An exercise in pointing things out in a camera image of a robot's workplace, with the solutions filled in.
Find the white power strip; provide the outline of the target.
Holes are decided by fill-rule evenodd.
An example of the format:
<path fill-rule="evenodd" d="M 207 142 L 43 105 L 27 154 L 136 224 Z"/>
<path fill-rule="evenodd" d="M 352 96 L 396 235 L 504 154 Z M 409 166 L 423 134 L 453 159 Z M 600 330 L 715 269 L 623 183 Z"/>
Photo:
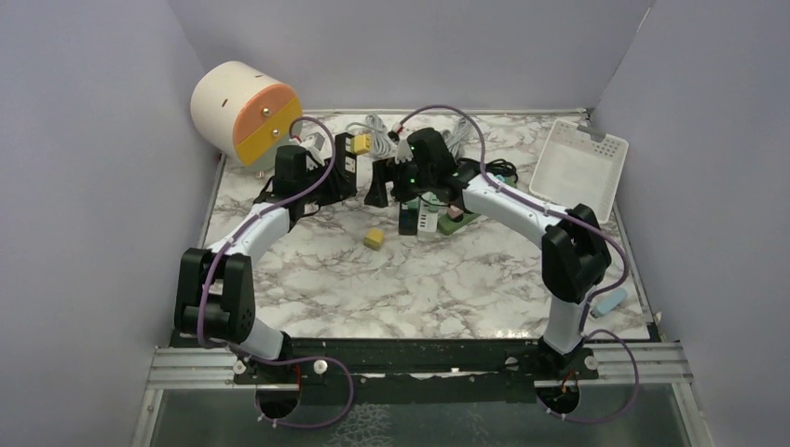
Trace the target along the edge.
<path fill-rule="evenodd" d="M 433 240 L 441 234 L 437 231 L 439 212 L 429 206 L 420 206 L 417 220 L 417 238 L 421 241 Z"/>

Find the black power strip green ports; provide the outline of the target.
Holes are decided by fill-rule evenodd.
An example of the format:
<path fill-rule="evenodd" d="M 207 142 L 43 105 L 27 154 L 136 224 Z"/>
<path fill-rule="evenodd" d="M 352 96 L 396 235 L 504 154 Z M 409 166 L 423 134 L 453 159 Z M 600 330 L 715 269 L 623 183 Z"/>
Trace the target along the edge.
<path fill-rule="evenodd" d="M 336 149 L 335 167 L 342 175 L 343 181 L 351 187 L 357 187 L 357 155 L 352 151 L 352 140 L 354 136 L 347 132 L 341 132 L 334 136 Z"/>

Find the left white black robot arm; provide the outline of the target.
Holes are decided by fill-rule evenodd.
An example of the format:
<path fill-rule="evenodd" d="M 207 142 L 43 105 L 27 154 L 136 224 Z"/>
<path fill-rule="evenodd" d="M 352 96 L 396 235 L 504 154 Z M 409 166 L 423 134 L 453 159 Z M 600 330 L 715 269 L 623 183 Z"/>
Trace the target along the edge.
<path fill-rule="evenodd" d="M 339 150 L 319 161 L 305 147 L 280 147 L 274 172 L 245 219 L 207 248 L 187 250 L 180 263 L 174 327 L 203 345 L 234 345 L 257 359 L 268 381 L 293 369 L 289 336 L 256 317 L 253 266 L 296 222 L 305 208 L 326 207 L 357 194 L 357 157 Z"/>

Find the pink usb charger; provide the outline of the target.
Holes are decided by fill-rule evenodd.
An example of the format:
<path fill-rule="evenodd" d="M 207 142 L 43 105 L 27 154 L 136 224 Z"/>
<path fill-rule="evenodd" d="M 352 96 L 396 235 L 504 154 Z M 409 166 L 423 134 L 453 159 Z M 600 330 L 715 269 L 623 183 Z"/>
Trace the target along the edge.
<path fill-rule="evenodd" d="M 450 205 L 447 207 L 446 217 L 453 222 L 457 222 L 463 219 L 465 211 L 461 208 L 456 206 Z"/>

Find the green round-socket power strip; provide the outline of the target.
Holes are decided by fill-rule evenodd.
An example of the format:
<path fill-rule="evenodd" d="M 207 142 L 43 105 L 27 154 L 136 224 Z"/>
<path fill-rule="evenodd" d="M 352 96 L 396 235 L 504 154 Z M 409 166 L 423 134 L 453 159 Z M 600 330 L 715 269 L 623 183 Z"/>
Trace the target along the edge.
<path fill-rule="evenodd" d="M 462 212 L 458 214 L 456 217 L 449 212 L 441 215 L 437 220 L 437 232 L 444 235 L 450 236 L 462 229 L 464 226 L 471 224 L 474 220 L 479 217 L 477 213 L 466 213 Z"/>

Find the yellow plug adapter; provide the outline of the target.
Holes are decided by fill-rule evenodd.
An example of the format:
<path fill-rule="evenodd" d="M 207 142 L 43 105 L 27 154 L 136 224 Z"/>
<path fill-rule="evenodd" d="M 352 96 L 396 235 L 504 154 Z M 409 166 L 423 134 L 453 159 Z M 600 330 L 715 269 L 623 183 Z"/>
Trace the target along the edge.
<path fill-rule="evenodd" d="M 351 151 L 356 155 L 367 154 L 372 150 L 373 143 L 370 134 L 356 135 L 351 139 Z"/>
<path fill-rule="evenodd" d="M 365 234 L 362 241 L 363 246 L 373 251 L 379 251 L 384 245 L 385 236 L 384 231 L 372 228 Z"/>

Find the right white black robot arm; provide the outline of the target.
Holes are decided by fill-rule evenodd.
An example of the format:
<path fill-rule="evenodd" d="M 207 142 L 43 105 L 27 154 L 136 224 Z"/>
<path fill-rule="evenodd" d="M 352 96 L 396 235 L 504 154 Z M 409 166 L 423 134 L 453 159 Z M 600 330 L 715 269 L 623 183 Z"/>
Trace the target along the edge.
<path fill-rule="evenodd" d="M 450 153 L 442 134 L 419 129 L 398 141 L 395 157 L 374 162 L 365 204 L 385 208 L 391 200 L 406 203 L 432 193 L 442 203 L 507 226 L 541 251 L 541 277 L 552 295 L 549 320 L 540 338 L 538 368 L 559 379 L 575 365 L 582 344 L 588 299 L 611 265 L 601 228 L 592 209 L 540 205 L 485 172 L 474 160 Z"/>

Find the black power strip blue ports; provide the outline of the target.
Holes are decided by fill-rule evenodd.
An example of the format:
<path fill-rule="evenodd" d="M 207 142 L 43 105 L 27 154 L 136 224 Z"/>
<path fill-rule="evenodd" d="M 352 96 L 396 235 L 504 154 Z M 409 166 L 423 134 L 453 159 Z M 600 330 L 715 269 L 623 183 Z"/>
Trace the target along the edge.
<path fill-rule="evenodd" d="M 399 204 L 398 233 L 401 236 L 415 236 L 419 210 L 403 210 L 402 203 Z"/>

